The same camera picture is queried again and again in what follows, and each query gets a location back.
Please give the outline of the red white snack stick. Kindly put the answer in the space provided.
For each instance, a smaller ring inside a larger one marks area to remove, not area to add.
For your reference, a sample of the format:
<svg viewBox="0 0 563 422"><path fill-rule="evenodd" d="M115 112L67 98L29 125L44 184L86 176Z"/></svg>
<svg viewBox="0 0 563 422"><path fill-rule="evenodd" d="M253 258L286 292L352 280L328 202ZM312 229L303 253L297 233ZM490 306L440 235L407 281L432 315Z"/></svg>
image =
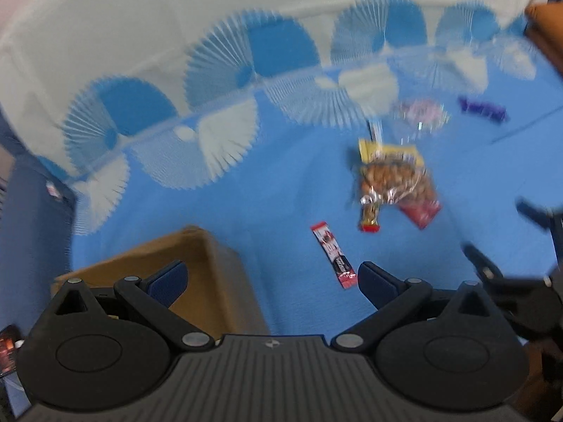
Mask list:
<svg viewBox="0 0 563 422"><path fill-rule="evenodd" d="M311 228L319 245L328 258L342 288L348 290L357 284L357 274L344 255L338 241L326 222L319 222Z"/></svg>

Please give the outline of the red snack packet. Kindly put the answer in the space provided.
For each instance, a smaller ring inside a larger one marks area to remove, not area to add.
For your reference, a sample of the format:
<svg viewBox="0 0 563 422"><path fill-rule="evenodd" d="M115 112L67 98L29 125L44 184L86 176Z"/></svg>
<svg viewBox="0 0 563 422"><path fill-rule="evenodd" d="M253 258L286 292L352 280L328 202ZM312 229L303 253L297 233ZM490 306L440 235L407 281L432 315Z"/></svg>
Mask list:
<svg viewBox="0 0 563 422"><path fill-rule="evenodd" d="M409 195L397 206L419 230L424 230L442 209L436 195Z"/></svg>

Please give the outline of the mixed nuts bag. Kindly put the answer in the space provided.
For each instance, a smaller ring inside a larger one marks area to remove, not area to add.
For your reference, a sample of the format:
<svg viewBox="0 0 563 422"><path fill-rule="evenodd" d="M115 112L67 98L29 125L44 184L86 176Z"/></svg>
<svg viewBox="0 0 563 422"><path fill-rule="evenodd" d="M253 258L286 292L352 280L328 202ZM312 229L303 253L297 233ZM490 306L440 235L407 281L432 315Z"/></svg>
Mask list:
<svg viewBox="0 0 563 422"><path fill-rule="evenodd" d="M360 169L363 205L419 204L437 200L425 167L406 161L375 161Z"/></svg>

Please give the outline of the purple chocolate bar wrapper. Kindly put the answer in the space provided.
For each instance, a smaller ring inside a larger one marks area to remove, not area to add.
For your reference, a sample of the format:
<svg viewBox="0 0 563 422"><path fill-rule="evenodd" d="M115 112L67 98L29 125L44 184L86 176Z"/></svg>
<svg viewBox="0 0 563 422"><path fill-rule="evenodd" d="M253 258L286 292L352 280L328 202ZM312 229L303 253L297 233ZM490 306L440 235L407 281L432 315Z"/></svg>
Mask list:
<svg viewBox="0 0 563 422"><path fill-rule="evenodd" d="M507 123L510 119L505 107L474 99L466 96L458 98L458 104L463 113L470 113L488 119L497 124Z"/></svg>

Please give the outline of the clear candy bag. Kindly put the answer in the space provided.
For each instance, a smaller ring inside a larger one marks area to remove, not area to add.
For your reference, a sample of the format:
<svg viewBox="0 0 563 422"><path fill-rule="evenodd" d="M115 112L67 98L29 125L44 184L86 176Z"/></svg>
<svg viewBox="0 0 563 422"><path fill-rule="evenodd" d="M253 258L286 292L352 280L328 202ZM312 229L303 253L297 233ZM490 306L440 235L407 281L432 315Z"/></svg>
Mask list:
<svg viewBox="0 0 563 422"><path fill-rule="evenodd" d="M449 122L449 114L442 103L417 98L395 103L390 121L395 138L406 145L441 130Z"/></svg>

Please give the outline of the small red candy bar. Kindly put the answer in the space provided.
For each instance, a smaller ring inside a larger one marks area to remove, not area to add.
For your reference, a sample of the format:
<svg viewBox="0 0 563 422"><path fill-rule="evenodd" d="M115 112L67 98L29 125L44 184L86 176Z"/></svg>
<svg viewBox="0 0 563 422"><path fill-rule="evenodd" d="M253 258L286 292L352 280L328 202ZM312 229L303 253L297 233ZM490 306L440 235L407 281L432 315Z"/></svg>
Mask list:
<svg viewBox="0 0 563 422"><path fill-rule="evenodd" d="M362 217L360 230L364 232L378 232L380 204L378 202L366 202L362 205Z"/></svg>

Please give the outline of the yellow snack bar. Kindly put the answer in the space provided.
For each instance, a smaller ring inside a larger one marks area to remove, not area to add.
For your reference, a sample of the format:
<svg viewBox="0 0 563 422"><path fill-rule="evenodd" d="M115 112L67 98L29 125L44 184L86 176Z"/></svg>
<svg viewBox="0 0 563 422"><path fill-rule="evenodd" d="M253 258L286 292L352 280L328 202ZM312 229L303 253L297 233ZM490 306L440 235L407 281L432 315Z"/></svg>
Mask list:
<svg viewBox="0 0 563 422"><path fill-rule="evenodd" d="M399 160L417 167L423 167L425 161L415 146L386 145L367 139L359 140L359 152L364 164L378 160Z"/></svg>

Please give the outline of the brown cardboard box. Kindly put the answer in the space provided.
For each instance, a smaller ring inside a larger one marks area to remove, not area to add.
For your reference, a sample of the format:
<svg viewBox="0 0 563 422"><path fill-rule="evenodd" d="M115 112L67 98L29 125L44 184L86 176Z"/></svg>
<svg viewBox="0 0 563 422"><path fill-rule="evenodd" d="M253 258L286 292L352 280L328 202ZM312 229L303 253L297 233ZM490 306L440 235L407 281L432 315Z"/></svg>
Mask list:
<svg viewBox="0 0 563 422"><path fill-rule="evenodd" d="M127 276L143 280L177 263L152 284L149 293L161 304L215 339L227 333L269 335L262 310L240 257L208 231L187 227L146 242L53 280L55 294L64 282L79 278L106 289Z"/></svg>

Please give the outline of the blue denim sofa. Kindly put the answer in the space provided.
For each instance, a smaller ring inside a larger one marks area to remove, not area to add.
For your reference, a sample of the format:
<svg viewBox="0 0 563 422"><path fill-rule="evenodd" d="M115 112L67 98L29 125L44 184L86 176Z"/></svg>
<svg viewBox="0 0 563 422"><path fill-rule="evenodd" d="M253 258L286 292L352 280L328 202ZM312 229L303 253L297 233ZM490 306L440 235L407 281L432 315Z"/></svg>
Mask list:
<svg viewBox="0 0 563 422"><path fill-rule="evenodd" d="M1 326L28 331L70 270L75 195L1 120Z"/></svg>

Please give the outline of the smartphone with lit screen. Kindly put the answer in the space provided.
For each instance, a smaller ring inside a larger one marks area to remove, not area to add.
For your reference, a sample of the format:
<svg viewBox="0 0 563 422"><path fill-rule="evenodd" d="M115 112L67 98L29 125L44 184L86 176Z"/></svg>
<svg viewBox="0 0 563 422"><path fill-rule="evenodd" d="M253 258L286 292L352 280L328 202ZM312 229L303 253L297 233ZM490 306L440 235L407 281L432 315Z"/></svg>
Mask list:
<svg viewBox="0 0 563 422"><path fill-rule="evenodd" d="M15 325L8 325L0 332L0 376L4 378L16 370L16 355L23 345L22 333Z"/></svg>

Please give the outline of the orange cushion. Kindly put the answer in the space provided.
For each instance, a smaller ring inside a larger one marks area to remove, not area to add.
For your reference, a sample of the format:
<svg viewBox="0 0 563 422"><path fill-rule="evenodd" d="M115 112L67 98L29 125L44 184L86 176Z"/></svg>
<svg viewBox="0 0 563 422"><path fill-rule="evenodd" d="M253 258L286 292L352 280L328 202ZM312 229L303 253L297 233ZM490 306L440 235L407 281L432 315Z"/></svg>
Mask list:
<svg viewBox="0 0 563 422"><path fill-rule="evenodd" d="M532 4L525 10L528 39L559 70L562 69L562 3Z"/></svg>

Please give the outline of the blue fan-pattern sofa cover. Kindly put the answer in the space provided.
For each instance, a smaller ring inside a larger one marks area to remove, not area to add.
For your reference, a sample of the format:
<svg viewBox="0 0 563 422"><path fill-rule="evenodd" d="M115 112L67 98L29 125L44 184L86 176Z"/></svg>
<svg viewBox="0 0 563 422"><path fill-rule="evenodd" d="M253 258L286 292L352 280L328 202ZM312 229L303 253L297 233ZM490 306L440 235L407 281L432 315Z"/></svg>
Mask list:
<svg viewBox="0 0 563 422"><path fill-rule="evenodd" d="M272 332L333 335L371 306L321 221L353 265L439 287L472 278L465 241L510 275L555 265L514 207L562 202L562 82L525 39L532 1L1 0L1 120L75 195L70 270L195 225L240 255ZM449 122L400 144L391 108L417 98ZM418 149L442 205L424 230L397 205L360 230L360 139Z"/></svg>

